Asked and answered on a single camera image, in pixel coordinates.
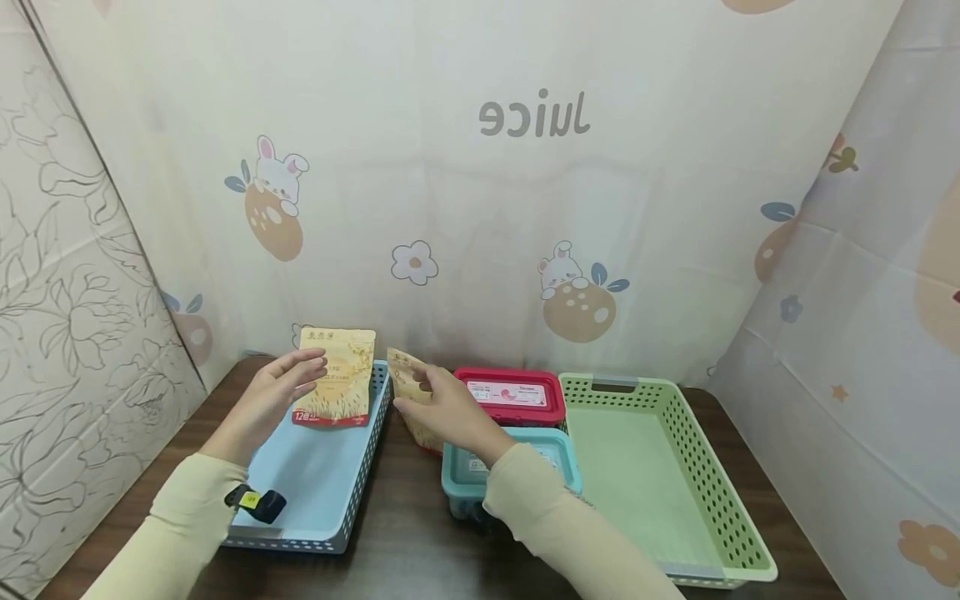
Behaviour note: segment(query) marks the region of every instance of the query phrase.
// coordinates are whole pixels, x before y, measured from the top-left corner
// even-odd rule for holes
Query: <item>wooden table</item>
[[[265,359],[248,358],[234,367],[40,598],[73,599],[83,594],[132,535],[174,467],[200,448],[263,364]],[[716,399],[700,390],[684,392],[780,567],[780,579],[774,584],[749,584],[733,592],[682,588],[684,596],[842,599]],[[347,554],[223,548],[191,597],[564,600],[578,596],[550,567],[514,542],[505,527],[483,535],[455,521],[440,486],[440,459],[415,446],[392,411]]]

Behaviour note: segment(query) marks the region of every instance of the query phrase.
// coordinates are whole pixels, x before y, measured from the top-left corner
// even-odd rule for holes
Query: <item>finger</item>
[[[280,379],[284,373],[290,371],[296,365],[302,364],[304,361],[320,358],[324,354],[326,354],[326,350],[323,348],[294,350],[293,352],[280,356],[277,360],[261,370],[273,379]]]
[[[443,384],[445,379],[453,376],[450,371],[443,367],[437,367],[436,365],[427,365],[424,372],[426,373],[427,383],[429,383],[432,388],[437,388],[437,386]]]
[[[314,358],[297,364],[276,381],[280,388],[293,392],[298,386],[320,379],[326,375],[326,358]]]
[[[426,381],[426,365],[411,365],[410,369],[414,372],[414,381]]]
[[[307,394],[313,392],[316,389],[317,389],[316,381],[310,381],[308,383],[304,383],[302,385],[297,386],[296,388],[294,388],[294,392],[290,394],[290,403],[293,404],[297,400],[301,399],[302,397],[306,396]]]
[[[410,398],[394,398],[394,406],[398,411],[418,422],[424,422],[430,415],[430,407],[426,404],[420,404]]]

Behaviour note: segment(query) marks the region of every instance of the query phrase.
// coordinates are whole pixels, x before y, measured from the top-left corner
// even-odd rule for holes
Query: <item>snack bag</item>
[[[420,404],[428,404],[433,397],[432,392],[425,392],[420,389],[420,383],[414,379],[415,365],[423,366],[422,361],[414,358],[406,352],[401,352],[396,348],[387,348],[387,368],[390,370],[390,377],[394,381],[394,396],[408,397]],[[444,441],[433,431],[427,429],[413,419],[408,419],[406,415],[400,414],[403,422],[407,424],[407,429],[413,434],[417,445],[443,454]]]
[[[375,339],[376,332],[368,329],[303,328],[301,348],[326,348],[326,375],[317,379],[316,390],[294,403],[294,423],[367,424]]]

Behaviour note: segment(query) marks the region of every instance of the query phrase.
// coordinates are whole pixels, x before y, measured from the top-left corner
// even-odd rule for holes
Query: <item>curtain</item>
[[[0,2],[0,597],[37,595],[203,398],[103,163]]]
[[[696,383],[900,0],[35,5],[207,385],[304,324]]]
[[[904,3],[709,383],[851,600],[960,592],[958,70]]]

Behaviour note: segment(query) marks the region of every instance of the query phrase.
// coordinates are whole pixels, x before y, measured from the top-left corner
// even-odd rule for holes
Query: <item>cartoon rabbit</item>
[[[557,294],[557,288],[564,283],[570,283],[578,290],[586,289],[590,282],[584,277],[577,262],[570,257],[573,244],[563,240],[553,249],[553,258],[542,258],[537,270],[540,272],[540,284],[543,293],[542,300],[550,300]]]
[[[256,150],[260,158],[256,160],[256,177],[253,184],[260,193],[269,190],[280,198],[280,208],[291,217],[300,214],[297,201],[300,199],[300,173],[310,169],[306,158],[300,155],[287,155],[283,160],[276,158],[274,142],[266,135],[256,140]]]

